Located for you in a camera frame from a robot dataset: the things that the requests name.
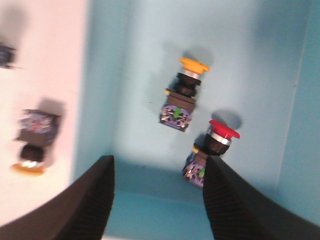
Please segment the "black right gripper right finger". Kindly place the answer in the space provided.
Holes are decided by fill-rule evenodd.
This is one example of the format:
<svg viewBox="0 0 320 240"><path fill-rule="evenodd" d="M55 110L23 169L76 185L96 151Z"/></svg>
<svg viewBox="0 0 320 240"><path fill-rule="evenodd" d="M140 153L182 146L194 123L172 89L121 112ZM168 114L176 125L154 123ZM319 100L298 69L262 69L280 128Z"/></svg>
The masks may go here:
<svg viewBox="0 0 320 240"><path fill-rule="evenodd" d="M318 240L320 227L281 207L218 156L206 159L203 201L216 240Z"/></svg>

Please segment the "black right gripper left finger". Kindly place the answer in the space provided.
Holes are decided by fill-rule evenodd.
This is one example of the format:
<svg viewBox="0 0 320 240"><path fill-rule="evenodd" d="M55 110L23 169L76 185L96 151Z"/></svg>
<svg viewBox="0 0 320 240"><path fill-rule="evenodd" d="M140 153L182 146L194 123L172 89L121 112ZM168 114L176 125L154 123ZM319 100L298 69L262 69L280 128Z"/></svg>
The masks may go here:
<svg viewBox="0 0 320 240"><path fill-rule="evenodd" d="M115 196L115 161L101 156L59 195L0 228L2 240L100 240Z"/></svg>

